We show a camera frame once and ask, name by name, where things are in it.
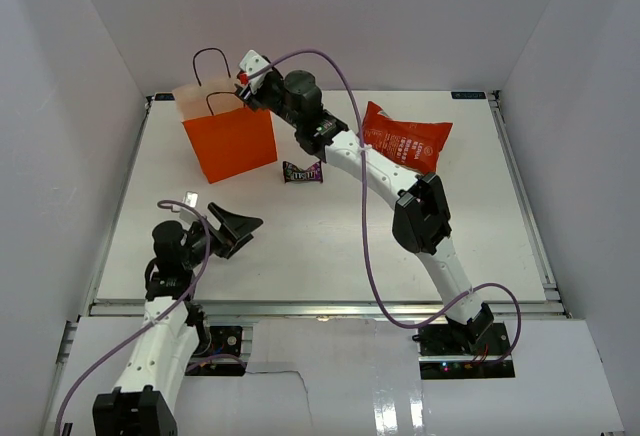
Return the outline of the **dark purple M&M's packet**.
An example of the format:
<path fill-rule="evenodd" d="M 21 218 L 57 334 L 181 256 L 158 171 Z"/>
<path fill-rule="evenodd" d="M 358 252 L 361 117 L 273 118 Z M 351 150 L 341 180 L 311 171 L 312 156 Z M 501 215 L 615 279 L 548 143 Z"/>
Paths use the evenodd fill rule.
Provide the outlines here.
<path fill-rule="evenodd" d="M 283 161 L 282 174 L 285 183 L 322 183 L 324 181 L 321 161 L 314 162 L 308 168 L 300 168 L 289 161 Z"/>

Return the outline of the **large red chips bag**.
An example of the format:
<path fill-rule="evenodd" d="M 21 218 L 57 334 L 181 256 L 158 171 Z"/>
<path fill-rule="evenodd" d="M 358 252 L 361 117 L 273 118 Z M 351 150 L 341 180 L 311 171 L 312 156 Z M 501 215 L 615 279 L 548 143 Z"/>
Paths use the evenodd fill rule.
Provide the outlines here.
<path fill-rule="evenodd" d="M 440 152 L 453 129 L 450 122 L 396 121 L 369 101 L 362 124 L 364 141 L 394 163 L 427 174 L 436 171 Z"/>

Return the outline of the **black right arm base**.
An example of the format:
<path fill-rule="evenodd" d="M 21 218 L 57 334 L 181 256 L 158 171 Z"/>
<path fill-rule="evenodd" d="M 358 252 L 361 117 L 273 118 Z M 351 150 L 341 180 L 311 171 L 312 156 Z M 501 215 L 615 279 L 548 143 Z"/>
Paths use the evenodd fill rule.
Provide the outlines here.
<path fill-rule="evenodd" d="M 494 323 L 475 343 L 457 335 L 447 324 L 431 324 L 412 336 L 421 356 L 462 356 L 478 361 L 480 357 L 502 356 L 510 347 L 503 323 Z"/>

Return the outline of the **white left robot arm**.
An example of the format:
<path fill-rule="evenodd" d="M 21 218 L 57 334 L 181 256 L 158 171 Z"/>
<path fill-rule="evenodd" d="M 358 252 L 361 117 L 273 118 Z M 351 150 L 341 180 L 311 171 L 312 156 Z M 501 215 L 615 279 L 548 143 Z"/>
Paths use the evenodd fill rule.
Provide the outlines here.
<path fill-rule="evenodd" d="M 168 220 L 151 233 L 154 257 L 145 270 L 143 332 L 134 339 L 113 389 L 95 398 L 92 417 L 98 435 L 177 434 L 174 408 L 184 377 L 203 365 L 240 360 L 238 351 L 215 342 L 193 296 L 209 258 L 231 258 L 263 221 L 215 203 L 208 210 L 217 226 L 194 213 L 188 227 Z"/>

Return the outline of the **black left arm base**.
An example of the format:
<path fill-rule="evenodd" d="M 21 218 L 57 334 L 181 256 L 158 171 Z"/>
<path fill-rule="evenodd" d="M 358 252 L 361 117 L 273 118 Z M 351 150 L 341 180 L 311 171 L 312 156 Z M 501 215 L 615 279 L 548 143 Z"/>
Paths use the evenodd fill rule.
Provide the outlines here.
<path fill-rule="evenodd" d="M 241 326 L 209 326 L 205 339 L 200 342 L 192 359 L 205 358 L 214 354 L 241 355 L 244 330 Z"/>

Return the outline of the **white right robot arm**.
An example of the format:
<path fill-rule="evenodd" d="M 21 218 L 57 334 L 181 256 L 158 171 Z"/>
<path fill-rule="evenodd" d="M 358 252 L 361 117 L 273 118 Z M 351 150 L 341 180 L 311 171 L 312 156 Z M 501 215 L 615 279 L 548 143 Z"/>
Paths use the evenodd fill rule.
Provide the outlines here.
<path fill-rule="evenodd" d="M 371 147 L 363 147 L 348 125 L 325 109 L 314 76 L 302 70 L 281 75 L 251 64 L 242 94 L 252 109 L 267 109 L 295 130 L 300 147 L 340 169 L 374 192 L 393 211 L 392 235 L 414 254 L 431 277 L 444 304 L 453 346 L 472 355 L 488 341 L 493 314 L 475 294 L 451 238 L 450 210 L 441 179 L 418 175 Z"/>

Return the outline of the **orange paper bag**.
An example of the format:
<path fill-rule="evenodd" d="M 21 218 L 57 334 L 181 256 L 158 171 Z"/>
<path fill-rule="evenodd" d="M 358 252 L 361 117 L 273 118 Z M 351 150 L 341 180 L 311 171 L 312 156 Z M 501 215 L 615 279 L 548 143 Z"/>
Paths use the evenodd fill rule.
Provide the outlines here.
<path fill-rule="evenodd" d="M 204 79 L 197 58 L 211 52 L 222 57 L 224 73 Z M 216 47 L 196 51 L 192 71 L 195 81 L 175 88 L 172 95 L 206 180 L 216 183 L 276 162 L 271 114 L 252 111 L 237 98 L 238 81 L 225 53 Z"/>

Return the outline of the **front aluminium rail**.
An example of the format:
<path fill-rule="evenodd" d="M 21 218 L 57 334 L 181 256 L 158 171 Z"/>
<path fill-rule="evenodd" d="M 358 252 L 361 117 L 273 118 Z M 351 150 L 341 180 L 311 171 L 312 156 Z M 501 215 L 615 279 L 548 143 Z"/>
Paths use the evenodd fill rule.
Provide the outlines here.
<path fill-rule="evenodd" d="M 378 305 L 359 303 L 202 302 L 215 317 L 383 317 Z M 438 304 L 387 304 L 396 319 L 425 319 L 441 309 Z M 96 303 L 91 316 L 141 316 L 141 303 Z"/>

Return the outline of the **aluminium table edge rail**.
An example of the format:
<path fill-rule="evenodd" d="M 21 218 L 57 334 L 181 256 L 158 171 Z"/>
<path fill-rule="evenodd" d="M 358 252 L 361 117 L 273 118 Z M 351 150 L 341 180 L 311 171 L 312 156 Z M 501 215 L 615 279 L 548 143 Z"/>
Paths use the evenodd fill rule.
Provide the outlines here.
<path fill-rule="evenodd" d="M 527 195 L 524 181 L 519 170 L 515 153 L 513 151 L 508 132 L 506 120 L 501 107 L 501 91 L 494 90 L 487 94 L 491 113 L 493 115 L 496 131 L 505 155 L 506 164 L 511 175 L 515 188 L 516 197 L 524 221 L 525 230 L 533 251 L 537 271 L 541 279 L 541 284 L 545 293 L 545 298 L 549 302 L 561 303 L 562 298 L 558 289 L 555 275 L 549 263 L 546 248 L 541 238 L 539 228 L 533 214 L 529 197 Z"/>

